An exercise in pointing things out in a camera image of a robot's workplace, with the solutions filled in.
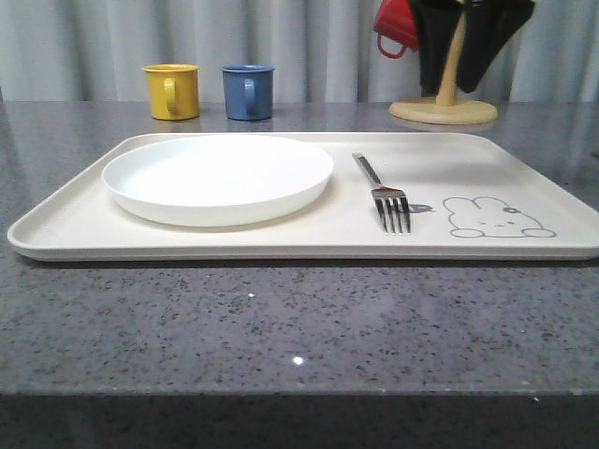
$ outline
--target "speckled surface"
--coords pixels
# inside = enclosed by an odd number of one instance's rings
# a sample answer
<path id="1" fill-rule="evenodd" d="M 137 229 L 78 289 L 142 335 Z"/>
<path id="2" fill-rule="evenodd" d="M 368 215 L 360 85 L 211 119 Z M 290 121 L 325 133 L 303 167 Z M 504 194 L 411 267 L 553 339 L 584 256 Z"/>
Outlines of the speckled surface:
<path id="1" fill-rule="evenodd" d="M 450 129 L 490 138 L 599 209 L 597 123 L 599 105 L 516 104 L 500 107 L 492 125 Z M 408 125 L 386 104 L 277 105 L 259 123 L 228 121 L 222 105 L 204 105 L 200 118 L 169 123 L 150 118 L 143 103 L 0 103 L 0 225 L 6 235 L 134 135 L 447 131 Z M 352 447 L 373 447 L 376 434 L 387 447 L 445 447 L 433 424 L 454 427 L 445 438 L 460 447 L 506 447 L 493 442 L 533 441 L 548 419 L 570 426 L 568 438 L 560 445 L 547 434 L 537 447 L 594 447 L 585 444 L 599 441 L 597 323 L 596 259 L 53 265 L 16 255 L 4 237 L 0 429 L 9 432 L 0 446 L 41 447 L 30 427 L 39 436 L 48 426 L 56 443 L 45 447 L 127 447 L 127 435 L 147 438 L 139 447 L 208 447 L 201 435 L 210 447 L 341 447 L 339 436 L 318 437 L 335 433 L 331 410 L 339 409 Z M 531 408 L 539 403 L 546 409 Z M 138 410 L 136 418 L 124 419 L 120 407 Z M 405 420 L 394 421 L 393 410 L 405 410 Z M 224 433 L 185 433 L 194 415 Z M 273 416 L 286 420 L 280 433 L 269 433 Z M 144 430 L 160 419 L 173 429 L 164 440 Z M 458 439 L 467 429 L 456 422 L 472 423 L 472 446 Z M 249 427 L 254 433 L 239 430 Z"/>

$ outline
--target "gray curtain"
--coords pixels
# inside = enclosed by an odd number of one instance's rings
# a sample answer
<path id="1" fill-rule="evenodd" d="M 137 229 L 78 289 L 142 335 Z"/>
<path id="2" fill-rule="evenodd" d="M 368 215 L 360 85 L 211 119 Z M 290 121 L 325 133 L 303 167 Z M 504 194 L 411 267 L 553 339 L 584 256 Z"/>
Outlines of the gray curtain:
<path id="1" fill-rule="evenodd" d="M 599 2 L 537 0 L 468 96 L 597 101 Z M 202 101 L 224 101 L 220 66 L 268 63 L 279 102 L 419 96 L 418 53 L 376 48 L 380 0 L 0 0 L 5 100 L 146 101 L 141 67 L 200 66 Z"/>

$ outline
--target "white tray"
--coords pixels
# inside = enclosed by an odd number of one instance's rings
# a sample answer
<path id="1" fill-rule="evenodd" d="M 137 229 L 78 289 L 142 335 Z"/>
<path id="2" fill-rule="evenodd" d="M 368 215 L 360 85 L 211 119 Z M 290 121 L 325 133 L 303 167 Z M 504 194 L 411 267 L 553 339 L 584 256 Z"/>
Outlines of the white tray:
<path id="1" fill-rule="evenodd" d="M 491 141 L 450 133 L 261 133 L 308 141 L 333 157 L 325 193 L 285 217 L 227 228 L 156 224 L 122 210 L 104 165 L 141 145 L 125 140 L 8 230 L 15 251 L 46 261 L 241 258 L 585 259 L 599 255 L 599 213 Z M 387 236 L 363 152 L 412 206 L 411 235 Z"/>

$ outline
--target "bunny illustration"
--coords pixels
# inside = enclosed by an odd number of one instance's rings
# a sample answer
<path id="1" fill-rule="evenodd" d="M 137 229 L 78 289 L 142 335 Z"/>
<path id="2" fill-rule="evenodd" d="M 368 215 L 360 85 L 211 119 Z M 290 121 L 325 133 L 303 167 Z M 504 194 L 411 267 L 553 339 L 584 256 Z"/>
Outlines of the bunny illustration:
<path id="1" fill-rule="evenodd" d="M 551 238 L 557 235 L 530 215 L 491 196 L 451 197 L 443 205 L 450 212 L 449 222 L 454 226 L 451 235 L 454 237 Z"/>

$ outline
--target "gray granite countertop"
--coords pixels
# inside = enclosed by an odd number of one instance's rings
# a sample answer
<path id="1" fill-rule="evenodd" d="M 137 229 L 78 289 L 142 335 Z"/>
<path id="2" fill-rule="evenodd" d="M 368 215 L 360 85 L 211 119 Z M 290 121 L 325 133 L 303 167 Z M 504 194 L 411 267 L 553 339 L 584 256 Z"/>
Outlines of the gray granite countertop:
<path id="1" fill-rule="evenodd" d="M 512 104 L 414 127 L 387 104 L 280 104 L 271 120 L 153 120 L 144 103 L 0 102 L 0 394 L 599 392 L 599 264 L 43 264 L 7 228 L 116 144 L 153 132 L 459 131 L 599 209 L 599 105 Z"/>

